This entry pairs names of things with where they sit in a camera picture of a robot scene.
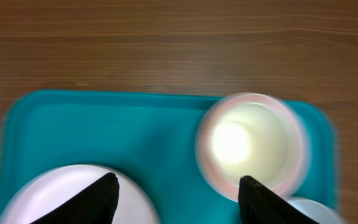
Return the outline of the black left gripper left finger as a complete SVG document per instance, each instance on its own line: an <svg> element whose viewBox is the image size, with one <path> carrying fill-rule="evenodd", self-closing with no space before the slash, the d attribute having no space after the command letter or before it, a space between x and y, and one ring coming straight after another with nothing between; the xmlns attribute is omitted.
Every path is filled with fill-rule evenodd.
<svg viewBox="0 0 358 224"><path fill-rule="evenodd" d="M109 172L32 224L111 224L119 201L119 182Z"/></svg>

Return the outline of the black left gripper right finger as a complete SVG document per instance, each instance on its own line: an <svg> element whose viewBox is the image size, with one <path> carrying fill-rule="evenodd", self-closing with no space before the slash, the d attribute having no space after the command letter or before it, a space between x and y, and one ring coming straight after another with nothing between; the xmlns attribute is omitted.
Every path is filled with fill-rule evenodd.
<svg viewBox="0 0 358 224"><path fill-rule="evenodd" d="M239 181L238 204L244 224L318 224L249 175Z"/></svg>

